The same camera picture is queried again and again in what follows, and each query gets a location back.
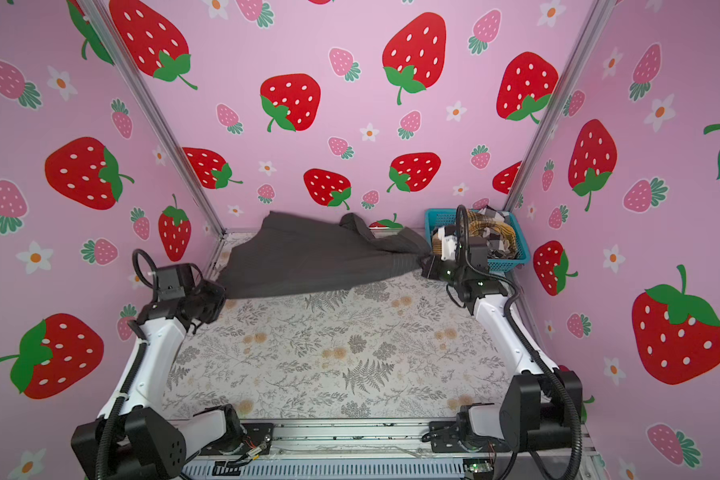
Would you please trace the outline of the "dark grey pinstripe shirt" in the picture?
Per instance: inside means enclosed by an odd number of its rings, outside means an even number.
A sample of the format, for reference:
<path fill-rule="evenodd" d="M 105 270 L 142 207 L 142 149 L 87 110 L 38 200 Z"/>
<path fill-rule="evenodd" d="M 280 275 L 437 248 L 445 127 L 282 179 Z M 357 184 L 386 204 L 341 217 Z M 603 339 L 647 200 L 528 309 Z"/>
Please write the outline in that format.
<path fill-rule="evenodd" d="M 348 290 L 412 272 L 430 253 L 414 230 L 377 238 L 354 213 L 331 224 L 272 212 L 231 250 L 217 282 L 229 299 Z"/>

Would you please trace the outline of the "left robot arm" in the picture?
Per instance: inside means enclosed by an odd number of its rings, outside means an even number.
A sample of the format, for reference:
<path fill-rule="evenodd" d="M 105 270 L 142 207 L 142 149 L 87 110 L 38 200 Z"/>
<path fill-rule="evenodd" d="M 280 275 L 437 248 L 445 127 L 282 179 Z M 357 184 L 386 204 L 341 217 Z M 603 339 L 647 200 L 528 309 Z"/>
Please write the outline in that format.
<path fill-rule="evenodd" d="M 160 409 L 188 331 L 218 319 L 223 287 L 161 287 L 130 327 L 137 336 L 119 385 L 97 419 L 76 428 L 71 447 L 90 479 L 177 479 L 211 445 L 236 447 L 247 432 L 230 404 L 171 422 Z"/>

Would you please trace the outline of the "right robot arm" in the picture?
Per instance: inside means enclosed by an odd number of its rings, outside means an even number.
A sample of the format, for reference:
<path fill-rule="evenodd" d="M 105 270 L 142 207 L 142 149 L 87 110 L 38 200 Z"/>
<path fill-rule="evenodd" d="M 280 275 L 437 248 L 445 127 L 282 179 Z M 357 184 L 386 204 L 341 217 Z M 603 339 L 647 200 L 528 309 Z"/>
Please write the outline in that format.
<path fill-rule="evenodd" d="M 446 284 L 449 298 L 465 308 L 492 337 L 510 376 L 500 405 L 462 407 L 455 425 L 433 429 L 434 442 L 453 435 L 466 450 L 500 442 L 513 453 L 569 448 L 583 452 L 582 384 L 561 370 L 517 318 L 520 289 L 503 275 L 431 255 L 421 261 L 422 275 Z"/>

